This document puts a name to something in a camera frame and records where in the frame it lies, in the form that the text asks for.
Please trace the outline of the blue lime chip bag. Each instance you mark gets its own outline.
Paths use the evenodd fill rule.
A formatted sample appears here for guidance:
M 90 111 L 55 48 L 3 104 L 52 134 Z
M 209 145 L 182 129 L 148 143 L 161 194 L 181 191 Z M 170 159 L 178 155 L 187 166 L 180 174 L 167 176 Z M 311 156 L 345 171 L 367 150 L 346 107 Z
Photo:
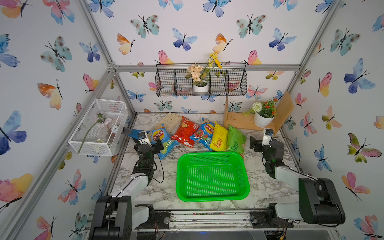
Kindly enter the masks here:
M 179 142 L 171 139 L 171 135 L 165 128 L 151 130 L 148 133 L 148 137 L 151 144 L 156 144 L 157 140 L 161 141 L 164 149 L 159 153 L 160 160 L 163 160 L 176 146 L 179 145 Z

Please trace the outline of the green chip bag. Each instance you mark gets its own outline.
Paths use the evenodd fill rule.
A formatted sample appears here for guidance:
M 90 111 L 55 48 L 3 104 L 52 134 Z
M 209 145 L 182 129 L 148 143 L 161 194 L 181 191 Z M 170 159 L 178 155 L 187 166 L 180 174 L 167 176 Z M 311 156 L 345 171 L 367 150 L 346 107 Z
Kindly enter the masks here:
M 246 136 L 237 128 L 229 125 L 227 152 L 239 154 L 244 159 Z

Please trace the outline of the yellow chip bag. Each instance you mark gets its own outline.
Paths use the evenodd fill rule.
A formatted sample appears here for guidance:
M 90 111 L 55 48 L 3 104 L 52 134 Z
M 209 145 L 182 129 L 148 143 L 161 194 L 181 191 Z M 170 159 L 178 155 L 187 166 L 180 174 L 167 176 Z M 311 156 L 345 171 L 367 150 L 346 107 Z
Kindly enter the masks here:
M 214 133 L 210 148 L 216 152 L 225 152 L 227 150 L 227 139 L 229 131 L 215 122 Z

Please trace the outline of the blue tomato chip bag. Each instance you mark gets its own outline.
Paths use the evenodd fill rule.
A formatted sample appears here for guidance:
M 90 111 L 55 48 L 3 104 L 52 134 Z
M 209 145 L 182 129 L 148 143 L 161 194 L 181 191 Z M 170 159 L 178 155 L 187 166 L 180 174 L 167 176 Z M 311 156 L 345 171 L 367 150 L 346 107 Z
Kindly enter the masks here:
M 198 130 L 190 136 L 190 140 L 203 144 L 209 151 L 211 149 L 211 143 L 214 135 L 215 123 L 212 123 L 208 119 L 202 118 L 203 123 L 199 126 Z

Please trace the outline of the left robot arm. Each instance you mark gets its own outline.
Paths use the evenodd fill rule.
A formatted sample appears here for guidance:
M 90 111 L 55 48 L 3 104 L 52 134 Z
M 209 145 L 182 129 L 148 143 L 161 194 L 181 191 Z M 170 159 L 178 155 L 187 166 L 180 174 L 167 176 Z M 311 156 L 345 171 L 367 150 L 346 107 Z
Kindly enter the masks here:
M 150 206 L 135 207 L 133 203 L 153 179 L 155 155 L 163 149 L 160 140 L 152 145 L 146 142 L 135 145 L 139 160 L 128 182 L 96 202 L 89 232 L 90 240 L 129 240 L 132 231 L 150 219 Z

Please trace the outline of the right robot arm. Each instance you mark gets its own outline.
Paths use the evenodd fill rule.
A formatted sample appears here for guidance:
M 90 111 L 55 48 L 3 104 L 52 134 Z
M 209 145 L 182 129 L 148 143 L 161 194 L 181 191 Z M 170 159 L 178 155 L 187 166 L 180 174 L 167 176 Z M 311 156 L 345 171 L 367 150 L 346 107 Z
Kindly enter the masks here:
M 250 149 L 262 154 L 266 173 L 298 191 L 296 203 L 271 203 L 267 207 L 265 222 L 281 225 L 289 220 L 310 225 L 337 227 L 346 221 L 346 214 L 334 183 L 330 179 L 305 175 L 283 162 L 284 144 L 264 136 L 262 140 L 250 137 Z

